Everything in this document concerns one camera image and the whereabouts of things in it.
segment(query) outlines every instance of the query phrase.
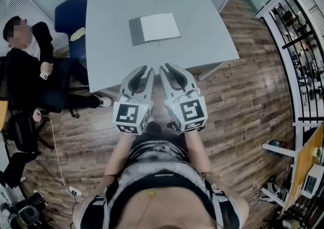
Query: black bag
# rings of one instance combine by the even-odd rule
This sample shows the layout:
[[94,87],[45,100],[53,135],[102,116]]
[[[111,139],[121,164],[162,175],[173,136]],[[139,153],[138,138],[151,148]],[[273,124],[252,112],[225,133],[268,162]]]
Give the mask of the black bag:
[[15,141],[19,151],[38,152],[35,122],[27,113],[19,113],[10,118],[8,136]]

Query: white shirt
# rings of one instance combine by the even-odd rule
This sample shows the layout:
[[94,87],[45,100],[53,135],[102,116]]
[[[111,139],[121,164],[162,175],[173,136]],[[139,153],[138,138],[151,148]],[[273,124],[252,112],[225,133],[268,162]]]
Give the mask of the white shirt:
[[32,57],[36,57],[38,60],[41,57],[41,49],[39,48],[39,45],[37,43],[37,40],[35,39],[34,35],[31,35],[31,42],[28,47],[25,49],[22,49],[22,51],[25,51],[27,54],[31,55]]

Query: black jacket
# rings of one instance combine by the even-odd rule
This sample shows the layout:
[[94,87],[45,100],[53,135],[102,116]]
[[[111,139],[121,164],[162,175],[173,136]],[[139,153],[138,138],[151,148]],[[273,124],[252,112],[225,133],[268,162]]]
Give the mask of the black jacket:
[[46,23],[32,26],[32,33],[40,48],[40,61],[20,49],[6,55],[5,83],[9,99],[18,107],[34,112],[37,107],[38,82],[42,62],[53,62],[52,37]]

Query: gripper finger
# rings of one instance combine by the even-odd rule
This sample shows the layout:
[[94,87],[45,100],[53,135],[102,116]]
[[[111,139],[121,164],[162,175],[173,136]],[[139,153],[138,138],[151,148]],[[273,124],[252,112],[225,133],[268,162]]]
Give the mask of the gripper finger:
[[152,92],[153,92],[154,76],[155,76],[154,69],[151,68],[148,71],[143,90],[137,92],[138,97],[142,98],[143,102],[147,102],[151,100]]
[[177,98],[192,89],[197,88],[193,75],[187,70],[175,64],[166,63],[166,68],[173,75],[180,87],[174,87],[169,74],[163,66],[160,67],[162,84],[168,99]]
[[134,96],[140,86],[142,76],[147,69],[146,65],[140,66],[127,75],[120,86],[119,97],[126,94],[129,97]]

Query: white cable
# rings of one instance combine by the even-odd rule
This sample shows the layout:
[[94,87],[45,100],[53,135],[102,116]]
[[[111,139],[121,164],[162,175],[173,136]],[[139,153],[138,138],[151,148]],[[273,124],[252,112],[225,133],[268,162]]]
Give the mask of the white cable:
[[49,116],[45,116],[43,115],[43,117],[47,117],[49,118],[50,122],[51,122],[51,126],[52,126],[52,133],[53,133],[53,139],[54,139],[54,147],[55,147],[55,151],[56,151],[56,156],[57,156],[57,161],[59,163],[59,166],[60,166],[60,172],[61,172],[61,176],[62,176],[62,180],[63,180],[63,184],[64,184],[64,187],[65,189],[69,192],[69,194],[75,198],[76,200],[78,200],[79,202],[81,200],[84,200],[83,198],[81,198],[80,196],[78,195],[73,195],[72,192],[67,188],[66,184],[65,184],[65,180],[64,180],[64,177],[63,177],[63,172],[62,172],[62,167],[61,167],[61,163],[60,163],[60,157],[59,157],[59,153],[57,152],[57,147],[56,147],[56,140],[55,140],[55,135],[54,135],[54,127],[53,127],[53,123],[52,123],[52,120]]

